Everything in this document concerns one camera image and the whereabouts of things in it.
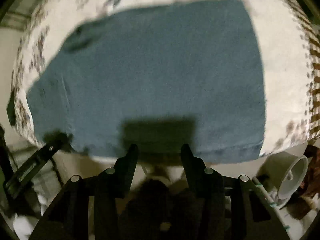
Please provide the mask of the white plastic bucket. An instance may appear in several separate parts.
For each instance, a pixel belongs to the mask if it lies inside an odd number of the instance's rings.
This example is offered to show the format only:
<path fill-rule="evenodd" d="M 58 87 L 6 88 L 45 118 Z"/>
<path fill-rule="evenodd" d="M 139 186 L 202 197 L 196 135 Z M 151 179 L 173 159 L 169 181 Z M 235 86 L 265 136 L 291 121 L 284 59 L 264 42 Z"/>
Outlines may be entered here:
<path fill-rule="evenodd" d="M 287 152 L 271 155 L 263 163 L 261 174 L 267 176 L 265 189 L 277 208 L 283 208 L 300 187 L 308 165 L 306 156 L 296 156 Z"/>

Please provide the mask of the floral fleece bed blanket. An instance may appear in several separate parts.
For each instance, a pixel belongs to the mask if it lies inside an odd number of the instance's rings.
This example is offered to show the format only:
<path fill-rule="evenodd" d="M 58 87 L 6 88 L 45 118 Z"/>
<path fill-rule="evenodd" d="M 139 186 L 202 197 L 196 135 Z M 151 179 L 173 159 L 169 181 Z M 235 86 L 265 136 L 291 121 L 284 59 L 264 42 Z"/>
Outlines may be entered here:
<path fill-rule="evenodd" d="M 81 25 L 119 12 L 205 0 L 42 0 L 21 37 L 7 115 L 31 144 L 27 93 Z M 264 75 L 265 132 L 257 158 L 319 137 L 319 39 L 296 0 L 240 0 L 257 39 Z"/>

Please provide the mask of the blue denim pants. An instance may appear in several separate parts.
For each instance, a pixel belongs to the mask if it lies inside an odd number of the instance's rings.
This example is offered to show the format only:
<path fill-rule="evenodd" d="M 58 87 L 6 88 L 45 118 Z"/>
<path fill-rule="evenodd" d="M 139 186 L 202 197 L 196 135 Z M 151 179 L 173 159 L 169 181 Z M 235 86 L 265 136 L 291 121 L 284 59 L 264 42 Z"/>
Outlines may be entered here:
<path fill-rule="evenodd" d="M 204 161 L 257 159 L 264 75 L 240 0 L 131 9 L 79 26 L 27 93 L 34 133 L 56 133 L 91 156 L 175 161 L 183 144 Z"/>

